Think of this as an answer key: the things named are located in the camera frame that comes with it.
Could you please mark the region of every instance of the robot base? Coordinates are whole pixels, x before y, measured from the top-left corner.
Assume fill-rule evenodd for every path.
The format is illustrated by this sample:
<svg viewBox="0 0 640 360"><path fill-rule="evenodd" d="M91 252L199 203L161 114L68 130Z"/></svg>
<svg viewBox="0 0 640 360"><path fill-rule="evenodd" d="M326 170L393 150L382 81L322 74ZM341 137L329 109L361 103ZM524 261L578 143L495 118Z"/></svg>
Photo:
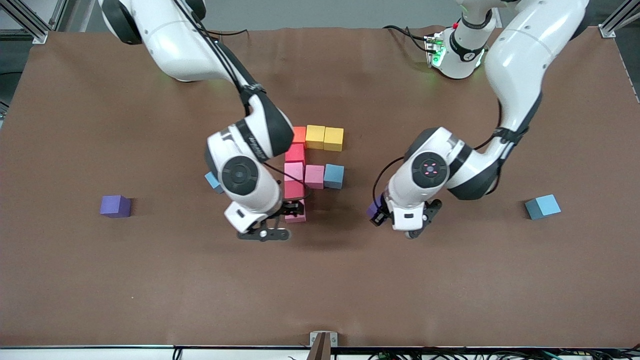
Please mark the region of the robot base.
<svg viewBox="0 0 640 360"><path fill-rule="evenodd" d="M427 49L436 51L436 54L427 53L427 62L430 67L438 69L444 76L451 79L464 79L480 66L484 50L476 56L474 61L462 61L460 56L451 49L449 39L453 28L448 28L441 33L434 34L434 38L425 41Z"/></svg>

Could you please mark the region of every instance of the black circular joint cap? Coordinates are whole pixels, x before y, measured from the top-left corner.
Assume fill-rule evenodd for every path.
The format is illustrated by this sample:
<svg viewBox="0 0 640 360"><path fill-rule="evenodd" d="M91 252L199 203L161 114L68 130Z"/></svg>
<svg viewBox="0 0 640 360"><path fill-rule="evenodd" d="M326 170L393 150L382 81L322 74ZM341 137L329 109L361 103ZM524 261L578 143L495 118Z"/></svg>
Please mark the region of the black circular joint cap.
<svg viewBox="0 0 640 360"><path fill-rule="evenodd" d="M228 191L238 195L249 195L258 182L258 168L250 158L236 156L222 168L222 183Z"/></svg>
<svg viewBox="0 0 640 360"><path fill-rule="evenodd" d="M447 180L449 169L435 152L423 152L411 164L413 182L423 189L435 188Z"/></svg>

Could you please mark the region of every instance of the brown table surface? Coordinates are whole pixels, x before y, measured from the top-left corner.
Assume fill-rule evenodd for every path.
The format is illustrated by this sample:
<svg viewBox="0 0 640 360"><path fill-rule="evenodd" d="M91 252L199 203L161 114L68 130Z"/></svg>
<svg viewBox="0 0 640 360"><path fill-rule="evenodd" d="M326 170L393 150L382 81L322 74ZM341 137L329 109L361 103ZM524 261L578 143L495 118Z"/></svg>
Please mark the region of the brown table surface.
<svg viewBox="0 0 640 360"><path fill-rule="evenodd" d="M317 191L288 242L237 240L203 160L243 116L232 85L174 81L108 33L51 33L1 131L2 345L297 345L318 329L349 346L638 342L640 107L613 40L589 29L564 50L499 190L443 191L417 241L367 221L372 182L427 127L491 133L483 68L445 79L387 30L224 41L295 125L345 129L342 152L307 152L344 165L344 188ZM562 213L528 220L523 201L550 193ZM111 194L134 199L131 218L99 215Z"/></svg>

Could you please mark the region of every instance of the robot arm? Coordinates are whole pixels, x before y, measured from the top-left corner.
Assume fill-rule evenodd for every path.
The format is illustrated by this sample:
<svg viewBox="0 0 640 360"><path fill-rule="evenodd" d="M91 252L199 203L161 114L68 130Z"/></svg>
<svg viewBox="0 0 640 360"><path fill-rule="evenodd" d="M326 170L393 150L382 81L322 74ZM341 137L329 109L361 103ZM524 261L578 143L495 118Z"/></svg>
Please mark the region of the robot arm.
<svg viewBox="0 0 640 360"><path fill-rule="evenodd" d="M479 199L495 188L502 165L538 110L547 67L576 32L587 4L521 0L516 5L518 15L486 59L487 77L500 102L500 125L487 150L477 152L443 127L423 131L379 199L374 224L391 217L395 230L415 238L439 209L439 201L428 200L441 188L461 200Z"/></svg>
<svg viewBox="0 0 640 360"><path fill-rule="evenodd" d="M127 44L144 43L158 67L179 81L226 79L239 92L246 116L207 139L205 160L232 200L225 211L238 237L286 240L268 218L302 214L299 201L283 202L262 163L283 154L293 140L291 122L236 56L214 41L200 22L202 0L100 0L111 32Z"/></svg>

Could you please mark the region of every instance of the purple block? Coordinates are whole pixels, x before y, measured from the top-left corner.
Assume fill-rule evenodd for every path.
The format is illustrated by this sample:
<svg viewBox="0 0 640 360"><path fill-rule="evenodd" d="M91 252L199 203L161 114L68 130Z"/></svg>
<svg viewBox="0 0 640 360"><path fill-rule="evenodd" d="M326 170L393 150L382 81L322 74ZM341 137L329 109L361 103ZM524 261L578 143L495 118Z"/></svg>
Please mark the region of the purple block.
<svg viewBox="0 0 640 360"><path fill-rule="evenodd" d="M127 218L131 215L131 200L122 195L103 196L100 215L109 218Z"/></svg>
<svg viewBox="0 0 640 360"><path fill-rule="evenodd" d="M382 194L380 194L380 196L376 198L376 202L379 206L382 205ZM367 216L369 217L369 220L374 220L376 218L376 215L378 214L378 207L376 206L376 202L372 202L367 209Z"/></svg>

